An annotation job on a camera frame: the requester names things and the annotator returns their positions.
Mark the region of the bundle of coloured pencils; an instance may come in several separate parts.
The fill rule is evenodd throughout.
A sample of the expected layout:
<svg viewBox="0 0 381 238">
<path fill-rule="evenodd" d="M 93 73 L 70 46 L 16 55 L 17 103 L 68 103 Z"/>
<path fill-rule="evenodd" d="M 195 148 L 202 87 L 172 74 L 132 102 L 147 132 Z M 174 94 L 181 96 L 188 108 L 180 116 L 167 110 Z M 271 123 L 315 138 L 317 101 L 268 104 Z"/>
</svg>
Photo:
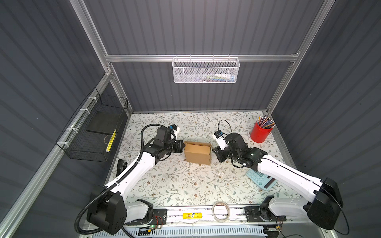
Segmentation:
<svg viewBox="0 0 381 238">
<path fill-rule="evenodd" d="M 269 116 L 266 116 L 266 115 L 260 116 L 257 119 L 256 124 L 260 128 L 266 129 L 266 130 L 272 129 L 272 128 L 274 128 L 276 126 L 275 121 L 273 119 L 271 119 Z"/>
</svg>

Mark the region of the markers in white basket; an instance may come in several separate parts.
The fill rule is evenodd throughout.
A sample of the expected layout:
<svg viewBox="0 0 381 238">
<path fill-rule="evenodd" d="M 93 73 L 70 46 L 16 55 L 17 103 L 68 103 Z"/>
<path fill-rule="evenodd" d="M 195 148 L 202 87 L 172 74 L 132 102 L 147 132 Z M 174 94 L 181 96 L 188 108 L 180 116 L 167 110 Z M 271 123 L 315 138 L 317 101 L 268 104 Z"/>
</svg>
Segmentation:
<svg viewBox="0 0 381 238">
<path fill-rule="evenodd" d="M 201 78 L 198 79 L 200 82 L 228 82 L 235 83 L 236 75 L 233 74 L 214 74 L 214 75 L 202 75 Z"/>
</svg>

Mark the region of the black foam pad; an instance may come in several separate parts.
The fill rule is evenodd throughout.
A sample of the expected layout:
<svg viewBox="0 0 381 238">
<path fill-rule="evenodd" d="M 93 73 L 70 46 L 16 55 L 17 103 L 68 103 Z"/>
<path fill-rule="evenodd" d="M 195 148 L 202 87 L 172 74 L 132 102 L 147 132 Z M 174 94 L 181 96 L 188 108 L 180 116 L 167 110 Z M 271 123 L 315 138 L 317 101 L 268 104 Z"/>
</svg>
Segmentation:
<svg viewBox="0 0 381 238">
<path fill-rule="evenodd" d="M 90 120 L 87 132 L 112 135 L 119 121 L 119 115 L 98 111 Z"/>
</svg>

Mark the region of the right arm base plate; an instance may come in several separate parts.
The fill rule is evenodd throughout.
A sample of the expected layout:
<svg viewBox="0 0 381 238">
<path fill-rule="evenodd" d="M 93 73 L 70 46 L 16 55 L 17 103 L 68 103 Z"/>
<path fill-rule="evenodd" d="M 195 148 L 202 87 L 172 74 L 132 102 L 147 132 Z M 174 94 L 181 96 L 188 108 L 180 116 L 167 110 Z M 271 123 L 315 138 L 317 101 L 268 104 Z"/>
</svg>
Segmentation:
<svg viewBox="0 0 381 238">
<path fill-rule="evenodd" d="M 286 216 L 275 216 L 268 208 L 246 206 L 244 213 L 248 222 L 285 222 Z"/>
</svg>

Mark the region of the yellow striped tool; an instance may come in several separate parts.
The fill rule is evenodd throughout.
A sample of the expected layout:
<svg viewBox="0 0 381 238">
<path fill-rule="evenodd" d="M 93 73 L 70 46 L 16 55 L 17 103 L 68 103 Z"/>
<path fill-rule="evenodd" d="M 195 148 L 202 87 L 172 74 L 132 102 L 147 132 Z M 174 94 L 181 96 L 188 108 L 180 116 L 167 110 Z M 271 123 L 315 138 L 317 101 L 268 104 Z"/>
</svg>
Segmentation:
<svg viewBox="0 0 381 238">
<path fill-rule="evenodd" d="M 113 143 L 115 141 L 115 138 L 116 138 L 116 134 L 117 134 L 117 130 L 114 130 L 113 134 L 111 135 L 111 138 L 107 144 L 107 148 L 106 148 L 106 152 L 109 153 L 111 151 L 111 148 L 113 146 Z"/>
</svg>

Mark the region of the black stapler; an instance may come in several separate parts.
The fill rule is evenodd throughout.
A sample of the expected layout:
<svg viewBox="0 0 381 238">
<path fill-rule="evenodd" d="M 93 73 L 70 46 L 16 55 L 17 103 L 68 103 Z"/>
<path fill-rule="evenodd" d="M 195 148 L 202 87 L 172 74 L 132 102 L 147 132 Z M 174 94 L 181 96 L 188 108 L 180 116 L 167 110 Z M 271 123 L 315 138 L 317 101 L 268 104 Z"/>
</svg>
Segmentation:
<svg viewBox="0 0 381 238">
<path fill-rule="evenodd" d="M 119 159 L 118 162 L 117 162 L 117 172 L 116 172 L 116 176 L 119 176 L 128 166 L 128 163 L 123 160 L 123 159 Z"/>
</svg>

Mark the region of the yellow spirit level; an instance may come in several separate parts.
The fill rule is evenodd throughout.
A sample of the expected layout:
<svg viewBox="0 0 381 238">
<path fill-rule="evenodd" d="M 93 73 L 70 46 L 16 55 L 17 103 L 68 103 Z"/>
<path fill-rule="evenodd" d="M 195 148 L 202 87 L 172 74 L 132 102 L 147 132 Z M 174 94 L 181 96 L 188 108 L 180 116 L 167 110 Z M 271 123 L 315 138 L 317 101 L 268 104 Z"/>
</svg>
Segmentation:
<svg viewBox="0 0 381 238">
<path fill-rule="evenodd" d="M 183 213 L 183 219 L 201 219 L 202 213 Z"/>
</svg>

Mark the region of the teal calculator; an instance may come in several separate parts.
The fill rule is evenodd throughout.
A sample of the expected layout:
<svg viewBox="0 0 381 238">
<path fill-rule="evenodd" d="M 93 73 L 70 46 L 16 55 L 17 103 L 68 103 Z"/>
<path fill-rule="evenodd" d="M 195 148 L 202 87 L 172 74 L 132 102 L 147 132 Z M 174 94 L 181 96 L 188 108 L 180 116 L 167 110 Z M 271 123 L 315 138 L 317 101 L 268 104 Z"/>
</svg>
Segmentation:
<svg viewBox="0 0 381 238">
<path fill-rule="evenodd" d="M 260 189 L 268 191 L 271 189 L 277 182 L 277 180 L 266 174 L 256 172 L 253 169 L 249 169 L 246 172 L 246 176 L 253 181 Z"/>
</svg>

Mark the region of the brown cardboard box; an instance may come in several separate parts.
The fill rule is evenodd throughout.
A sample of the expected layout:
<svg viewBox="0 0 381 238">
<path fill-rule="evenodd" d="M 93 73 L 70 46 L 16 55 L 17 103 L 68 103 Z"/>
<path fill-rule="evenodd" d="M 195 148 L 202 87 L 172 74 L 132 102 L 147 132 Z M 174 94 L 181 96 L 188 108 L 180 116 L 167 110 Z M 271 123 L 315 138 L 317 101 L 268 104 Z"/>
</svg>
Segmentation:
<svg viewBox="0 0 381 238">
<path fill-rule="evenodd" d="M 195 164 L 211 165 L 211 144 L 185 141 L 186 161 Z"/>
</svg>

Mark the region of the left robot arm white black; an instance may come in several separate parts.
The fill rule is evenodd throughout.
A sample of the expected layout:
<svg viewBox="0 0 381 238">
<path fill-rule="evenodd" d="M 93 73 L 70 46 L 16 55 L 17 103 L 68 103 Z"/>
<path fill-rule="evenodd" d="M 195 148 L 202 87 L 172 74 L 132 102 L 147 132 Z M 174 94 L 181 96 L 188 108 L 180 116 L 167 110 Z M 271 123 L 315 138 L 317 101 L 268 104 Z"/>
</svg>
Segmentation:
<svg viewBox="0 0 381 238">
<path fill-rule="evenodd" d="M 150 169 L 170 155 L 182 153 L 185 148 L 183 140 L 177 138 L 180 131 L 177 125 L 157 127 L 156 136 L 148 143 L 141 143 L 138 157 L 115 179 L 91 193 L 89 203 L 74 222 L 77 233 L 89 235 L 106 231 L 114 235 L 127 223 L 137 221 L 149 224 L 152 221 L 154 212 L 150 202 L 143 199 L 133 203 L 125 201 Z"/>
</svg>

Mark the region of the red metal pencil cup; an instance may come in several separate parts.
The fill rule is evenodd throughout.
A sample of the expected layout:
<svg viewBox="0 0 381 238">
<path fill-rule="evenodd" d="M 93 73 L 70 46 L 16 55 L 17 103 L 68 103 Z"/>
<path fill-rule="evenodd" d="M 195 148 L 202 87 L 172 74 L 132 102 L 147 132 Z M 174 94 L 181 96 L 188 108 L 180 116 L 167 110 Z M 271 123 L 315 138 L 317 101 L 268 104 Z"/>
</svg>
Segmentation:
<svg viewBox="0 0 381 238">
<path fill-rule="evenodd" d="M 250 134 L 250 138 L 252 141 L 256 143 L 263 143 L 267 139 L 271 131 L 272 131 L 272 128 L 270 129 L 261 128 L 259 123 L 256 122 Z"/>
</svg>

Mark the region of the clear tape roll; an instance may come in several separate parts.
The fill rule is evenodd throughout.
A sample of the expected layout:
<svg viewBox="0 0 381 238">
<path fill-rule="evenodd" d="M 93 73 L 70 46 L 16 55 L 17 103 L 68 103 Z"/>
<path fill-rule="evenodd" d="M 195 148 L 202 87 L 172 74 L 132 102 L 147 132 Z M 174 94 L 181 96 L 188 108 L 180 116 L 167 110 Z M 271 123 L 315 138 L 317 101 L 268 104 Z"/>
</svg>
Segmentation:
<svg viewBox="0 0 381 238">
<path fill-rule="evenodd" d="M 227 222 L 231 215 L 229 205 L 223 201 L 217 201 L 211 208 L 212 216 L 219 223 Z"/>
</svg>

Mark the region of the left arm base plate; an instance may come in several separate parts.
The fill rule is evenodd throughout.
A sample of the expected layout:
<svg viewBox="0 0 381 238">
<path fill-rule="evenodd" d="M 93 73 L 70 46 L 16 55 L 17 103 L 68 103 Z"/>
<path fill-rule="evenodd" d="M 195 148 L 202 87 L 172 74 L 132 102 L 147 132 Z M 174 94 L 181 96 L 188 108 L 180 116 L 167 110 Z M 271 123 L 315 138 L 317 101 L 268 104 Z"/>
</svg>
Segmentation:
<svg viewBox="0 0 381 238">
<path fill-rule="evenodd" d="M 140 225 L 166 225 L 167 223 L 167 209 L 154 208 L 152 210 L 152 216 L 148 219 L 134 220 L 129 223 L 125 223 L 127 226 L 140 226 Z"/>
</svg>

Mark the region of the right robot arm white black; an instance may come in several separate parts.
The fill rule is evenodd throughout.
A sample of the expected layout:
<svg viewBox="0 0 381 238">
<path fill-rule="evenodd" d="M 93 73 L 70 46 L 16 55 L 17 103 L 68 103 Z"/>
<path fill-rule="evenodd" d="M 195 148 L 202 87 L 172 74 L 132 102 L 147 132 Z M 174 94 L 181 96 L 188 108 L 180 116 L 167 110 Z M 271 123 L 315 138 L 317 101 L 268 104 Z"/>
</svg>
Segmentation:
<svg viewBox="0 0 381 238">
<path fill-rule="evenodd" d="M 238 133 L 213 134 L 218 146 L 213 148 L 219 162 L 230 160 L 236 168 L 271 177 L 300 195 L 299 199 L 268 195 L 257 209 L 264 221 L 285 221 L 287 217 L 308 218 L 315 225 L 333 230 L 341 214 L 343 201 L 337 183 L 298 171 L 257 147 L 250 148 Z"/>
</svg>

